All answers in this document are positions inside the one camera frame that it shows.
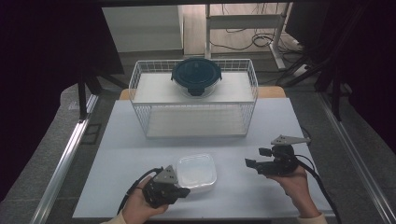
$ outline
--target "wire basket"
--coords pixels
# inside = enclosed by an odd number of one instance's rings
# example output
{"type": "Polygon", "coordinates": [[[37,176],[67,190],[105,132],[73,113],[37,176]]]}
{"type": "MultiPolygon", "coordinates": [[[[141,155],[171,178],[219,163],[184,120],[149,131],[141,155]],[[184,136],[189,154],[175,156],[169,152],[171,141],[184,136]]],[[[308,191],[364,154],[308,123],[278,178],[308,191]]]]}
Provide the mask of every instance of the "wire basket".
{"type": "Polygon", "coordinates": [[[182,60],[138,61],[129,85],[146,137],[246,136],[257,101],[257,78],[249,59],[211,60],[222,80],[204,98],[182,94],[171,80],[182,60]]]}

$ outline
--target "white table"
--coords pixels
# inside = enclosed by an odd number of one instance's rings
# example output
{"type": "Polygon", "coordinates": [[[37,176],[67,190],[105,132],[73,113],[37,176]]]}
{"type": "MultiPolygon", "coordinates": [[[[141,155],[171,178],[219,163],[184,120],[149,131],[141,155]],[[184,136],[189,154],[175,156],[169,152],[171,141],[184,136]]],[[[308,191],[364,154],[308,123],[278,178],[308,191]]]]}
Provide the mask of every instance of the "white table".
{"type": "MultiPolygon", "coordinates": [[[[246,137],[147,139],[129,101],[117,101],[73,217],[114,217],[125,191],[146,171],[175,164],[187,155],[209,153],[216,165],[215,187],[178,199],[153,219],[267,219],[297,217],[284,190],[247,168],[245,158],[271,161],[259,147],[271,147],[280,134],[303,137],[290,100],[259,99],[246,137]]],[[[312,160],[306,144],[295,153],[312,160]]],[[[316,181],[308,175],[318,209],[333,216],[316,181]]]]}

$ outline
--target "metal rail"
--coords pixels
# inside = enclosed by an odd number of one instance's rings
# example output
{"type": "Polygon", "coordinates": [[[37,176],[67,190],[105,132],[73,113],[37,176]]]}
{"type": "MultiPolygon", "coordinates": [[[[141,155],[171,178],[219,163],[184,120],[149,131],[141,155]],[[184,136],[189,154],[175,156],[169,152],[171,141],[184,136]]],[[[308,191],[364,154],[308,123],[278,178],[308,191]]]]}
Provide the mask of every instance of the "metal rail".
{"type": "Polygon", "coordinates": [[[56,167],[55,172],[53,173],[52,178],[47,185],[46,191],[44,192],[43,197],[41,198],[41,201],[35,210],[32,220],[30,221],[31,224],[45,223],[47,221],[50,210],[56,200],[59,190],[61,189],[64,179],[67,175],[67,171],[69,170],[70,164],[72,163],[76,154],[81,137],[90,121],[90,117],[93,108],[96,105],[97,99],[98,96],[91,95],[90,99],[88,100],[87,118],[76,125],[76,128],[73,131],[66,148],[64,149],[64,154],[62,155],[58,166],[56,167]]]}
{"type": "Polygon", "coordinates": [[[384,223],[395,224],[396,216],[390,207],[387,197],[385,196],[381,187],[375,181],[374,177],[370,173],[370,170],[365,165],[359,151],[356,149],[353,141],[347,133],[347,130],[344,128],[343,123],[338,121],[335,115],[332,113],[330,103],[326,98],[325,93],[319,93],[319,99],[330,122],[332,123],[332,126],[340,138],[348,157],[360,176],[361,182],[363,183],[364,187],[366,187],[376,209],[378,210],[379,215],[384,220],[384,223]]]}

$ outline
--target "cable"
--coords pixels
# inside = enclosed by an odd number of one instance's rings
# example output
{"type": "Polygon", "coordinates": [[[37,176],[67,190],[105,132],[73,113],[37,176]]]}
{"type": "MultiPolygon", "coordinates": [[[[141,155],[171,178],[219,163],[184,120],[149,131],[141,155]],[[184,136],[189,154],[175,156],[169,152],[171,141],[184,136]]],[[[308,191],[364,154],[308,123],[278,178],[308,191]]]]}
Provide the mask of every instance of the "cable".
{"type": "Polygon", "coordinates": [[[125,196],[122,199],[122,202],[120,204],[119,210],[117,212],[117,214],[120,213],[120,211],[122,210],[122,208],[125,206],[126,201],[128,201],[129,196],[134,192],[135,189],[137,189],[137,185],[149,174],[155,172],[156,174],[158,174],[159,172],[161,172],[163,170],[163,168],[154,168],[151,169],[149,171],[147,171],[145,174],[143,174],[142,176],[140,176],[139,179],[137,179],[132,186],[126,191],[125,196]]]}
{"type": "Polygon", "coordinates": [[[332,211],[335,214],[335,218],[337,219],[338,224],[342,224],[340,215],[338,214],[337,207],[332,202],[330,195],[327,193],[326,189],[324,188],[323,183],[321,182],[320,176],[313,169],[311,169],[311,167],[307,166],[302,161],[299,161],[297,159],[297,162],[299,163],[299,165],[301,165],[306,171],[308,171],[317,180],[318,186],[320,187],[320,190],[322,191],[324,197],[326,198],[327,202],[329,203],[330,207],[332,208],[332,211]]]}
{"type": "Polygon", "coordinates": [[[311,137],[311,134],[309,133],[309,131],[301,125],[300,125],[300,128],[308,135],[308,138],[312,141],[312,137],[311,137]]]}
{"type": "Polygon", "coordinates": [[[307,161],[309,161],[309,163],[311,163],[312,170],[315,171],[314,163],[313,163],[311,160],[309,160],[306,156],[303,156],[303,155],[294,155],[294,156],[296,156],[296,157],[302,157],[302,158],[306,159],[307,161]]]}

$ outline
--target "human hand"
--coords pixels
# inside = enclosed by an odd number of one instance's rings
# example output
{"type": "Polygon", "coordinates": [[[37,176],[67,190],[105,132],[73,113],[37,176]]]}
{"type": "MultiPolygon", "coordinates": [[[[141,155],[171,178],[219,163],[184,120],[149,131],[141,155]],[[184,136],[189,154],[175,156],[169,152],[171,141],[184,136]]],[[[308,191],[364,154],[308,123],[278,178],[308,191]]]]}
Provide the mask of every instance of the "human hand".
{"type": "Polygon", "coordinates": [[[122,216],[127,224],[142,224],[150,217],[162,214],[168,209],[168,204],[152,208],[146,202],[142,188],[146,186],[150,179],[151,176],[148,176],[137,185],[122,209],[122,216]]]}
{"type": "Polygon", "coordinates": [[[300,212],[300,217],[318,217],[320,212],[312,201],[309,194],[307,174],[302,166],[290,175],[268,175],[267,178],[273,179],[280,184],[286,194],[300,212]]]}

